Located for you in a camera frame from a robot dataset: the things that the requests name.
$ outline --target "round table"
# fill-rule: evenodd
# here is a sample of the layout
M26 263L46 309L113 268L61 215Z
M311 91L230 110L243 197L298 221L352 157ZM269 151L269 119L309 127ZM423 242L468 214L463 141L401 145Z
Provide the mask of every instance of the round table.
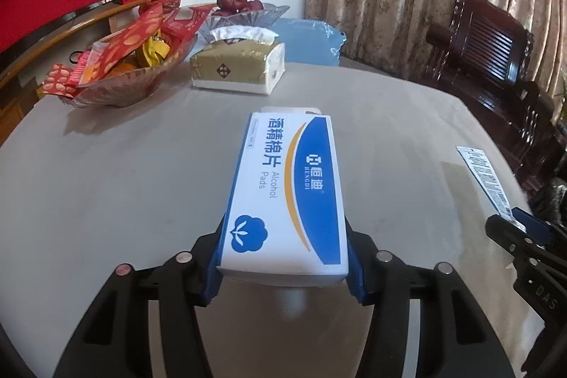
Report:
M354 230L407 264L452 263L519 374L543 323L512 289L511 257L484 233L495 211L455 146L483 149L511 205L528 208L457 98L339 67L288 63L270 97L192 89L187 73L178 68L124 109L73 109L46 97L0 149L0 321L39 378L51 376L118 264L161 265L215 230L249 113L263 106L331 116ZM283 290L230 281L198 310L217 378L354 376L370 314L343 284ZM412 325L408 357L418 342ZM160 376L159 357L154 366Z

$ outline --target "alcohol pads box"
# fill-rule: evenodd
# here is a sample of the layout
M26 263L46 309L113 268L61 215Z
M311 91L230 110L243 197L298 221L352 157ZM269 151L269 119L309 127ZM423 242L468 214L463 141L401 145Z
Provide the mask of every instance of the alcohol pads box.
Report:
M347 276L330 117L250 116L219 245L219 271L240 281L326 286Z

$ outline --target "blue cotton flower logo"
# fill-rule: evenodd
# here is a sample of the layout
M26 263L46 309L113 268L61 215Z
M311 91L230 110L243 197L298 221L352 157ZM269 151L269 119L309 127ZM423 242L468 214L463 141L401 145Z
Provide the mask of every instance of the blue cotton flower logo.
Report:
M234 222L232 248L238 253L255 252L262 248L268 238L264 221L250 215L240 215Z

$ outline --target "blue plastic sheet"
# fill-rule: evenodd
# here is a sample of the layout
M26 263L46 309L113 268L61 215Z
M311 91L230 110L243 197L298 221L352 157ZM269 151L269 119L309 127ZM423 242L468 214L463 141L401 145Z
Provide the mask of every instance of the blue plastic sheet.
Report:
M270 28L285 42L287 62L338 66L338 58L347 36L324 21L280 18Z

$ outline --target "dark wooden chair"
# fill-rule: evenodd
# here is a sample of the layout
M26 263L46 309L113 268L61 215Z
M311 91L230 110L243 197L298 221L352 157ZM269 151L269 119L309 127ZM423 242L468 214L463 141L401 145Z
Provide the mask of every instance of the dark wooden chair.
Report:
M450 26L432 24L426 41L433 50L420 83L459 97L520 182L537 175L554 104L525 80L532 34L485 0L455 0Z

